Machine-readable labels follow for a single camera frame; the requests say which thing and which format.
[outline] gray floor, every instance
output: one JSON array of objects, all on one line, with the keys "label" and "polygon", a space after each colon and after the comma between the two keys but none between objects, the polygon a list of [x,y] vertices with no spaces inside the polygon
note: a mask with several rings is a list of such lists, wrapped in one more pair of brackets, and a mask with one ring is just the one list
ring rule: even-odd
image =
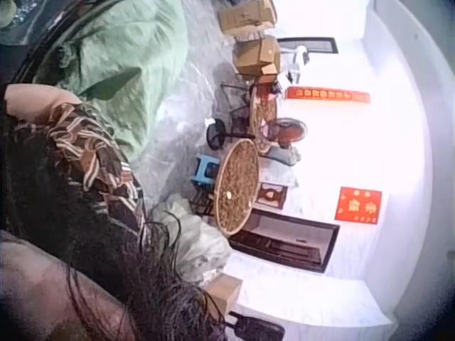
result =
[{"label": "gray floor", "polygon": [[232,65],[234,39],[219,29],[217,12],[225,0],[182,0],[190,50],[183,72],[159,109],[153,136],[133,166],[147,207],[171,193],[192,194],[196,154],[208,151],[206,120],[222,117],[241,103],[240,93],[223,92],[221,82],[238,83]]}]

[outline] black hair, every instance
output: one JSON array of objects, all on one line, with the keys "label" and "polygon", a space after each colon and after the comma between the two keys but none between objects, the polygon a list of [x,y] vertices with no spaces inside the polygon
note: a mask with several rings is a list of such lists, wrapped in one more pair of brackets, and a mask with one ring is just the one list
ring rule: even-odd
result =
[{"label": "black hair", "polygon": [[69,186],[46,136],[15,140],[16,120],[1,118],[6,229],[68,265],[70,299],[89,340],[123,339],[87,303],[76,270],[124,305],[134,329],[128,340],[227,339],[220,312],[208,312],[211,297],[177,274],[178,238],[170,239],[167,226],[147,222],[150,239],[139,248],[136,236],[96,214],[90,198]]}]

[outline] blue stool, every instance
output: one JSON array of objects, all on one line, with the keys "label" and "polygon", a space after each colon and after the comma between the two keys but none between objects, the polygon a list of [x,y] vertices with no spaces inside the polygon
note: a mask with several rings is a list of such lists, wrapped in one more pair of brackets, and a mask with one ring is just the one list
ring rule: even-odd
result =
[{"label": "blue stool", "polygon": [[198,154],[198,167],[191,177],[197,185],[214,185],[215,178],[220,166],[220,160],[208,155]]}]

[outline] red banner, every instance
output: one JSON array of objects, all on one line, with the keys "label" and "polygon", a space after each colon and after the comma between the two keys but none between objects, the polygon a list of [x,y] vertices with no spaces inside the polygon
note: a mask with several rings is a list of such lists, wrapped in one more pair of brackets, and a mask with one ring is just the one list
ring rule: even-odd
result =
[{"label": "red banner", "polygon": [[377,224],[382,192],[342,187],[335,219],[344,222]]},{"label": "red banner", "polygon": [[289,87],[286,99],[317,99],[320,101],[370,103],[367,92],[326,89],[323,87]]}]

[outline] cardboard box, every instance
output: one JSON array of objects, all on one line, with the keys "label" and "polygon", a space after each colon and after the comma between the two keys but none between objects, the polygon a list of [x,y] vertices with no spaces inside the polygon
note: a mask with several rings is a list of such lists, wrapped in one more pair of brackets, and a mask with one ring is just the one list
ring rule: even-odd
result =
[{"label": "cardboard box", "polygon": [[247,80],[273,83],[280,69],[280,50],[277,39],[274,36],[265,36],[263,39],[238,43],[234,65]]},{"label": "cardboard box", "polygon": [[[212,296],[218,309],[226,317],[237,303],[241,288],[242,281],[240,279],[226,274],[220,274],[207,284],[204,289]],[[209,301],[208,310],[212,316],[218,316],[216,307],[211,301]]]},{"label": "cardboard box", "polygon": [[239,36],[273,28],[277,23],[277,10],[272,0],[247,1],[218,12],[220,28],[224,34]]}]

